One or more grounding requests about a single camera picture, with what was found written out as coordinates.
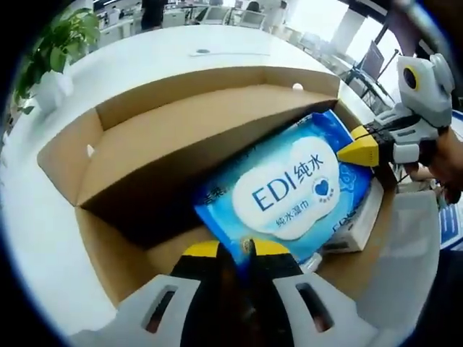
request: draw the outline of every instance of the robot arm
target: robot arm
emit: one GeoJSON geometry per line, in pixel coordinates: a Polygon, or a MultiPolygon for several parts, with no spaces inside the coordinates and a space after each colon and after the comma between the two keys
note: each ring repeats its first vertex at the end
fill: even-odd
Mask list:
{"type": "Polygon", "coordinates": [[[397,67],[402,102],[354,129],[354,142],[337,153],[340,161],[369,167],[387,162],[430,164],[439,134],[451,123],[454,78],[439,53],[429,61],[399,56],[397,67]]]}

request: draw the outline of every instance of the box flap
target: box flap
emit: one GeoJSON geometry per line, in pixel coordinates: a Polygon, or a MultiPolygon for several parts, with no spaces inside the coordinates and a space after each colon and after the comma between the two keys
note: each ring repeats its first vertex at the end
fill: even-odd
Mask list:
{"type": "Polygon", "coordinates": [[[226,67],[180,74],[128,90],[97,106],[103,129],[174,101],[216,90],[249,85],[292,87],[337,97],[339,78],[324,72],[283,67],[226,67]]]}
{"type": "MultiPolygon", "coordinates": [[[[330,95],[287,87],[253,85],[196,95],[140,114],[105,131],[85,172],[77,204],[86,203],[133,171],[202,140],[288,110],[297,109],[298,116],[302,116],[310,105],[335,100],[330,95]]],[[[281,117],[280,121],[274,119],[272,127],[263,129],[271,131],[290,119],[288,116],[281,117]]],[[[245,146],[258,138],[251,136],[235,142],[237,140],[245,146]]],[[[201,155],[207,158],[208,149],[201,155]]],[[[182,160],[184,166],[194,165],[195,158],[187,155],[182,160]]]]}
{"type": "Polygon", "coordinates": [[[146,253],[115,228],[82,208],[75,212],[85,249],[114,306],[158,274],[146,253]]]}
{"type": "Polygon", "coordinates": [[[352,113],[342,100],[338,100],[333,111],[340,119],[342,119],[342,123],[347,129],[352,130],[362,124],[355,113],[352,113]]]}
{"type": "MultiPolygon", "coordinates": [[[[311,105],[310,110],[324,111],[333,103],[311,105]]],[[[128,240],[142,247],[190,230],[200,225],[191,196],[211,171],[243,148],[286,128],[306,113],[305,106],[294,108],[184,147],[125,176],[84,207],[110,221],[128,240]]]]}
{"type": "Polygon", "coordinates": [[[67,125],[37,156],[38,165],[58,191],[76,205],[80,182],[90,158],[87,146],[98,144],[103,129],[94,109],[67,125]]]}
{"type": "Polygon", "coordinates": [[[146,254],[157,273],[171,273],[188,247],[210,240],[216,237],[205,226],[199,226],[154,246],[146,254]]]}
{"type": "Polygon", "coordinates": [[[378,217],[364,250],[358,253],[327,254],[323,256],[317,271],[322,278],[354,300],[359,298],[367,288],[374,275],[373,267],[388,240],[395,191],[386,189],[378,217]]]}

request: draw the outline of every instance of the cardboard box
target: cardboard box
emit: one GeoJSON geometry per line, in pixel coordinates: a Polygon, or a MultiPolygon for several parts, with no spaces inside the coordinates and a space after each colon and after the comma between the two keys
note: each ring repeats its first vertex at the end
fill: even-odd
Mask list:
{"type": "MultiPolygon", "coordinates": [[[[191,72],[117,95],[53,138],[38,164],[75,206],[110,300],[118,304],[168,273],[189,245],[213,238],[192,209],[190,191],[224,160],[312,111],[332,108],[347,128],[357,126],[337,100],[339,83],[333,75],[281,67],[191,72]],[[293,90],[296,83],[303,90],[293,90]],[[91,158],[88,145],[95,149],[91,158]]],[[[372,237],[386,233],[394,196],[390,169],[377,176],[385,194],[372,237]]],[[[380,249],[369,243],[319,273],[353,296],[365,287],[380,249]]]]}
{"type": "Polygon", "coordinates": [[[374,178],[359,207],[345,220],[340,221],[338,231],[323,245],[323,253],[362,251],[375,225],[383,194],[383,186],[374,178]]]}

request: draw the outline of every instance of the computer monitor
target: computer monitor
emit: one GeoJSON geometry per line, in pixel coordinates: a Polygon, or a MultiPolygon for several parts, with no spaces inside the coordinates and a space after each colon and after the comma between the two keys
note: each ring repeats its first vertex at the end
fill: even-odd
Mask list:
{"type": "Polygon", "coordinates": [[[381,54],[379,51],[376,43],[372,42],[367,53],[365,54],[365,58],[363,59],[360,69],[376,81],[379,77],[383,63],[383,54],[381,54]]]}

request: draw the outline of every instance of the blue wet wipes package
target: blue wet wipes package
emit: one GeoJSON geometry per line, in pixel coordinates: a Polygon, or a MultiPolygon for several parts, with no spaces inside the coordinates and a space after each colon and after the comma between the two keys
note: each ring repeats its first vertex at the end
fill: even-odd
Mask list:
{"type": "Polygon", "coordinates": [[[298,262],[327,242],[362,201],[369,168],[339,163],[352,142],[333,111],[312,113],[229,161],[195,196],[195,209],[230,251],[247,262],[241,241],[282,243],[298,262]]]}

